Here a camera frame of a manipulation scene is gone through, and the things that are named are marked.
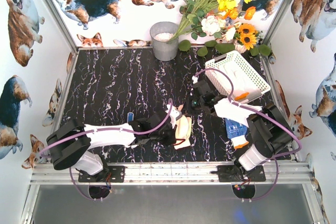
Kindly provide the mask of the cream rubber glove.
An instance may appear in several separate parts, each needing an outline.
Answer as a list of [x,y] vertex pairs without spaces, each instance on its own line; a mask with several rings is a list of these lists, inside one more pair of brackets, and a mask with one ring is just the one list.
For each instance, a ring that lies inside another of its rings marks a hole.
[[176,139],[176,143],[173,144],[173,147],[178,150],[186,147],[190,147],[191,143],[189,139]]
[[177,140],[188,140],[192,130],[192,119],[190,117],[182,116],[176,121],[175,138]]

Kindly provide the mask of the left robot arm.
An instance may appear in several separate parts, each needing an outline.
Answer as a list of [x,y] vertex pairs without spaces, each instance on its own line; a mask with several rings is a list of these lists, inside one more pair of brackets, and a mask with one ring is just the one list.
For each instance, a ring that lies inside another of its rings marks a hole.
[[107,167],[91,149],[121,145],[137,147],[151,141],[173,145],[180,112],[167,110],[154,113],[148,119],[137,119],[121,125],[95,126],[70,120],[47,137],[47,147],[40,153],[50,153],[55,170],[76,168],[91,176],[106,172]]

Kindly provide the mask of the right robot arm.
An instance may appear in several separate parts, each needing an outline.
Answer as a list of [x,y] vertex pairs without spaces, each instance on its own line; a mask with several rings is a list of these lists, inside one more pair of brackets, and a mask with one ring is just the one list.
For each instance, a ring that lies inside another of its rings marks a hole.
[[235,162],[244,171],[275,157],[294,139],[286,119],[274,104],[265,107],[239,105],[225,95],[216,95],[205,80],[193,82],[186,110],[190,114],[204,112],[223,118],[227,137],[234,148],[249,144],[245,134],[250,132],[251,146]]

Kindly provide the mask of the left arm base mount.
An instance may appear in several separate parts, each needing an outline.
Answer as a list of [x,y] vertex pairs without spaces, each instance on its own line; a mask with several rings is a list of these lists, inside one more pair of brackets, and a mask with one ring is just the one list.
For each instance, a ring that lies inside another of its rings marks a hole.
[[89,175],[87,172],[80,171],[78,182],[80,183],[122,183],[125,177],[125,166],[108,165],[102,171],[95,175]]

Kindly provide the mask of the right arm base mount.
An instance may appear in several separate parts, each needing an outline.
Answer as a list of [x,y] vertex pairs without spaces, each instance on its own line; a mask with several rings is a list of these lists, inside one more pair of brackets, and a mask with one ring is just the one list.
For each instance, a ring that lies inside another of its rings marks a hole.
[[250,171],[244,170],[242,167],[234,165],[219,165],[217,170],[211,171],[211,174],[218,176],[220,182],[265,182],[266,176],[261,165],[256,166]]

